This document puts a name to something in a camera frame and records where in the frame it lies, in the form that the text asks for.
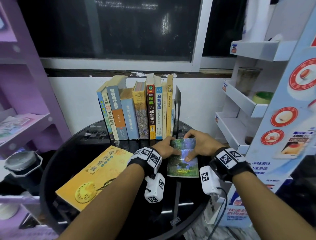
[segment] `black glass table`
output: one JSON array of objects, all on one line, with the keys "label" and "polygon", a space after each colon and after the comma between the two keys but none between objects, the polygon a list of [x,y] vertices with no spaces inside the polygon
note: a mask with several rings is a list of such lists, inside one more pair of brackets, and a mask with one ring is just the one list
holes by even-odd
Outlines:
[{"label": "black glass table", "polygon": [[[180,121],[179,128],[175,126],[175,129],[178,129],[178,138],[183,138],[191,127]],[[41,180],[40,204],[47,224],[61,234],[79,214],[75,208],[61,201],[55,191],[110,145],[134,153],[144,146],[153,146],[157,141],[110,141],[104,121],[72,136],[50,159]],[[199,167],[205,166],[206,162],[198,158]],[[162,162],[159,172],[166,180],[163,200],[154,204],[146,201],[144,191],[147,183],[144,180],[117,239],[178,238],[205,209],[210,197],[203,193],[199,178],[168,177],[167,160]],[[178,222],[172,226],[170,222],[176,218]],[[67,224],[60,224],[63,221],[67,221]]]}]

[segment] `hand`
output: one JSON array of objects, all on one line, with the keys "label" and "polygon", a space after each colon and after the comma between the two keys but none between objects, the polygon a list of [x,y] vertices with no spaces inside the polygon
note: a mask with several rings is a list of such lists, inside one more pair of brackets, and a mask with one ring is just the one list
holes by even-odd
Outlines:
[{"label": "hand", "polygon": [[213,155],[218,149],[224,147],[223,144],[216,141],[212,138],[209,134],[203,133],[197,130],[191,129],[188,131],[184,138],[195,137],[196,144],[195,148],[192,152],[190,152],[187,157],[185,158],[186,162],[191,161],[197,155],[202,156],[211,156]]},{"label": "hand", "polygon": [[170,141],[175,140],[174,137],[168,136],[164,140],[156,143],[152,148],[156,149],[162,159],[173,155],[181,155],[181,151],[170,146]]}]

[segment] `tape roll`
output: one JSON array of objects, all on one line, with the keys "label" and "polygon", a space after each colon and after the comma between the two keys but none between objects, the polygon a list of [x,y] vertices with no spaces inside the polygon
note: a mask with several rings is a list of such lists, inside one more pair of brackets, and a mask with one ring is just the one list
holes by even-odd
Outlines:
[{"label": "tape roll", "polygon": [[273,92],[255,92],[252,100],[257,104],[269,104],[271,102],[273,94]]}]

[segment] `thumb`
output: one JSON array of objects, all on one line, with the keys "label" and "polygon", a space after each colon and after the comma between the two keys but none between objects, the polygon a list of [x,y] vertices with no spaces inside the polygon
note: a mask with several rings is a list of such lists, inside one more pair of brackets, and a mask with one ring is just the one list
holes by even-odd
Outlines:
[{"label": "thumb", "polygon": [[173,148],[173,147],[171,147],[171,148],[173,149],[173,151],[172,151],[173,155],[181,155],[181,151],[179,149],[176,149],[176,148]]},{"label": "thumb", "polygon": [[195,149],[193,149],[193,151],[189,152],[189,154],[185,157],[184,161],[189,162],[193,158],[195,158],[196,156],[197,156],[197,153],[196,153]]}]

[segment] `wire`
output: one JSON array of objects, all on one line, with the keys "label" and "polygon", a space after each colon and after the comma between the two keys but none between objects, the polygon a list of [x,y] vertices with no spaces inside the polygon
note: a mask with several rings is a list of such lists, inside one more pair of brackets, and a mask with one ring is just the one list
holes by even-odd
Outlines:
[{"label": "wire", "polygon": [[215,226],[214,226],[214,228],[213,228],[213,230],[212,230],[212,232],[211,232],[211,234],[209,235],[209,237],[207,238],[207,240],[210,240],[211,238],[212,238],[212,236],[213,236],[213,234],[214,234],[214,232],[215,232],[215,230],[216,230],[216,228],[218,227],[218,225],[219,225],[219,222],[221,221],[221,219],[223,218],[223,216],[224,216],[224,214],[225,214],[225,211],[226,211],[226,207],[227,207],[227,201],[228,201],[228,196],[227,196],[227,192],[223,189],[223,188],[221,188],[221,187],[216,187],[217,189],[221,189],[221,190],[223,190],[223,192],[225,193],[225,197],[226,197],[226,202],[225,202],[225,207],[224,207],[224,210],[223,210],[223,212],[222,212],[222,214],[221,214],[221,216],[219,217],[219,219],[218,219],[218,221],[217,221],[217,223],[215,224]]}]

